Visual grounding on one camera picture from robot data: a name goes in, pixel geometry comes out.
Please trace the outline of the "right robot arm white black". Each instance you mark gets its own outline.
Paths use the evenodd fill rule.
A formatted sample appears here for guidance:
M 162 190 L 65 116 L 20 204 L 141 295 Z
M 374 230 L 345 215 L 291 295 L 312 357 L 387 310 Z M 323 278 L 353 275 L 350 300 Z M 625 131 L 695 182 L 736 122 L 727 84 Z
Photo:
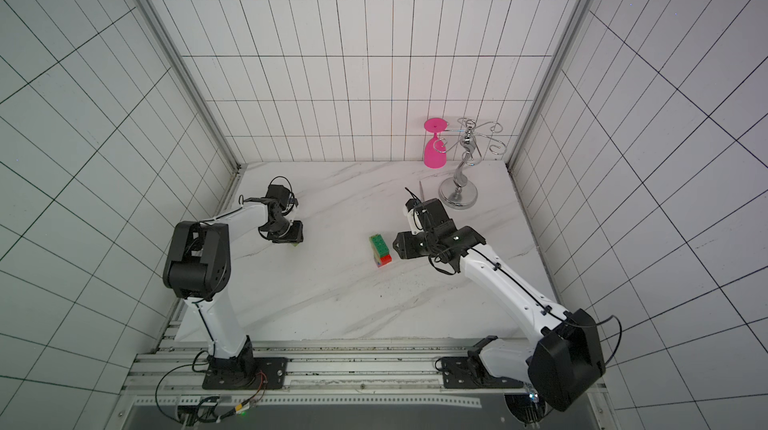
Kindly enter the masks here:
M 563 412 L 606 372 L 599 322 L 571 312 L 519 276 L 469 226 L 456 227 L 437 199 L 411 197 L 409 230 L 393 248 L 403 260 L 424 258 L 438 272 L 464 276 L 495 297 L 523 333 L 521 340 L 489 335 L 463 357 L 442 357 L 437 368 L 447 389 L 507 389 L 507 406 L 525 423 L 549 410 Z

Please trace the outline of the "dark green lego brick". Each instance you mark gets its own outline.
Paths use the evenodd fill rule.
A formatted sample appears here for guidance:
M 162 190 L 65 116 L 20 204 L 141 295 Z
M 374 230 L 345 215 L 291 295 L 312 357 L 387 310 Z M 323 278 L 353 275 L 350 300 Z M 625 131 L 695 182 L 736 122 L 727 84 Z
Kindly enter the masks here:
M 373 253 L 377 258 L 383 258 L 389 255 L 389 248 L 380 234 L 375 234 L 369 238 L 369 243 Z

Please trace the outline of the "red lego brick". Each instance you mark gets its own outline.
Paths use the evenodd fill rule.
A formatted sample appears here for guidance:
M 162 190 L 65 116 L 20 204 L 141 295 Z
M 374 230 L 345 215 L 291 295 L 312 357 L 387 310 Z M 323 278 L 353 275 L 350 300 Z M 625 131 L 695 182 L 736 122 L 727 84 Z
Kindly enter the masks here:
M 390 255 L 385 255 L 383 257 L 378 257 L 376 259 L 376 265 L 378 267 L 382 267 L 384 265 L 387 265 L 392 262 L 392 257 Z

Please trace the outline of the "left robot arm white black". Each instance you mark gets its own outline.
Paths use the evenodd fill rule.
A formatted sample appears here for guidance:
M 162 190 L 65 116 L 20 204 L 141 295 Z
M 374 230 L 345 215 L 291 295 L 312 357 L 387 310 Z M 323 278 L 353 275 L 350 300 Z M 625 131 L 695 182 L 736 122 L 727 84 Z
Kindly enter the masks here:
M 303 223 L 290 218 L 298 199 L 289 180 L 273 178 L 262 197 L 242 198 L 219 216 L 175 225 L 162 280 L 197 315 L 207 337 L 205 390 L 280 388 L 282 359 L 258 359 L 237 321 L 227 290 L 232 274 L 231 243 L 254 231 L 272 244 L 303 242 Z

